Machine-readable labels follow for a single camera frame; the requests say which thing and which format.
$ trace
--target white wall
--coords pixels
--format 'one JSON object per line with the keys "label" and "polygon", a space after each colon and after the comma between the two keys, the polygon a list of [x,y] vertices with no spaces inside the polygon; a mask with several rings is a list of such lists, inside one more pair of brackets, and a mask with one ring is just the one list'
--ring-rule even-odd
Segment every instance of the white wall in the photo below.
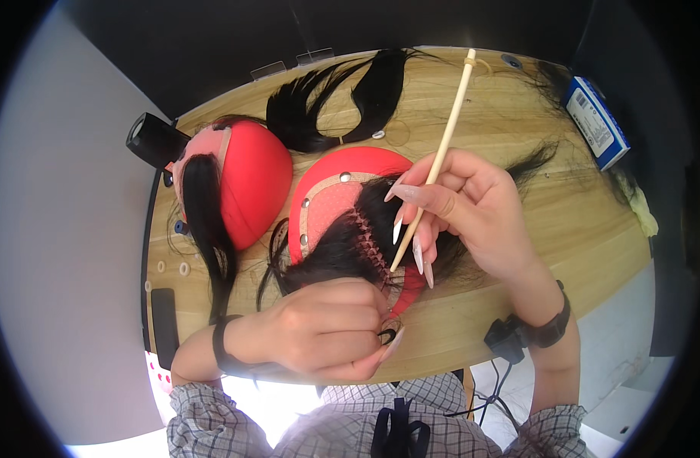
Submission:
{"label": "white wall", "polygon": [[154,170],[124,146],[144,111],[163,117],[56,8],[0,113],[0,324],[67,444],[162,428],[140,318]]}

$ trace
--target wig cap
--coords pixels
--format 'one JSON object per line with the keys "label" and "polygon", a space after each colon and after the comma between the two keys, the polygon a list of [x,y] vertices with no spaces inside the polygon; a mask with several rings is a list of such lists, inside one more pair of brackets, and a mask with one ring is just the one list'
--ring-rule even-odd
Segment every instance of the wig cap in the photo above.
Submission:
{"label": "wig cap", "polygon": [[[318,160],[299,181],[291,201],[289,215],[289,253],[291,263],[304,259],[337,217],[354,208],[362,184],[374,178],[401,174],[413,163],[390,150],[376,147],[352,147]],[[372,237],[392,237],[393,228]],[[403,278],[400,294],[391,293],[391,316],[398,316],[412,304],[425,285],[413,268],[397,271]]]}
{"label": "wig cap", "polygon": [[291,156],[268,129],[240,121],[223,131],[202,129],[171,167],[177,199],[182,203],[182,170],[190,157],[213,155],[220,175],[220,213],[236,251],[244,250],[269,230],[286,202],[293,173]]}

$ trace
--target yellow cloth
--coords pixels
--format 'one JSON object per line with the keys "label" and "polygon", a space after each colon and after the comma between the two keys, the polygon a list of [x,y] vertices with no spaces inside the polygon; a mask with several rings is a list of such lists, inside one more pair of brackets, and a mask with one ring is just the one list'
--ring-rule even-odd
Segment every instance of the yellow cloth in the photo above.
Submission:
{"label": "yellow cloth", "polygon": [[624,174],[620,171],[615,171],[614,174],[617,177],[617,182],[620,183],[620,188],[624,191],[624,195],[629,201],[629,206],[640,221],[642,232],[645,233],[646,237],[657,235],[657,221],[655,220],[655,216],[650,213],[650,207],[647,205],[645,193],[642,192],[639,186],[632,189],[627,179],[624,177]]}

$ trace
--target person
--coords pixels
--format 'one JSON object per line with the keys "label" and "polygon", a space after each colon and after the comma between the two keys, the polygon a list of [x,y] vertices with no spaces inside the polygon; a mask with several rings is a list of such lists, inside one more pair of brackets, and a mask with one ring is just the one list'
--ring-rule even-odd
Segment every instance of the person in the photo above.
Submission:
{"label": "person", "polygon": [[[417,206],[425,210],[417,230],[424,261],[435,258],[440,231],[457,234],[479,267],[505,286],[522,321],[535,327],[550,322],[562,312],[565,298],[534,250],[510,175],[471,152],[452,149],[437,184],[422,185],[432,162],[433,155],[419,160],[391,188],[404,201],[400,213],[405,223]],[[445,416],[467,408],[463,386],[451,373],[328,386],[321,394],[323,406],[301,416],[274,449],[261,428],[222,392],[219,360],[233,373],[278,363],[323,379],[367,380],[402,342],[399,333],[390,345],[381,345],[377,334],[385,313],[385,299],[374,285],[337,279],[306,286],[266,311],[226,320],[217,333],[211,326],[193,334],[172,363],[177,416],[167,428],[171,455],[585,455],[579,436],[585,411],[577,405],[580,343],[573,314],[557,343],[530,348],[535,368],[530,416],[504,453],[473,421]]]}

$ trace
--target black bow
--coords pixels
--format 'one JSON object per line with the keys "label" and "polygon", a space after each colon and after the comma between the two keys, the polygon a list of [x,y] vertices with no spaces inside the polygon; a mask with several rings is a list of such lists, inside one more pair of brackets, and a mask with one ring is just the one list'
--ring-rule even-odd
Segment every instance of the black bow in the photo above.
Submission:
{"label": "black bow", "polygon": [[[431,428],[420,420],[409,424],[409,406],[412,400],[404,402],[403,398],[396,398],[395,409],[382,408],[378,413],[373,444],[370,446],[371,458],[424,458],[426,456]],[[411,434],[417,429],[418,440],[414,443]]]}

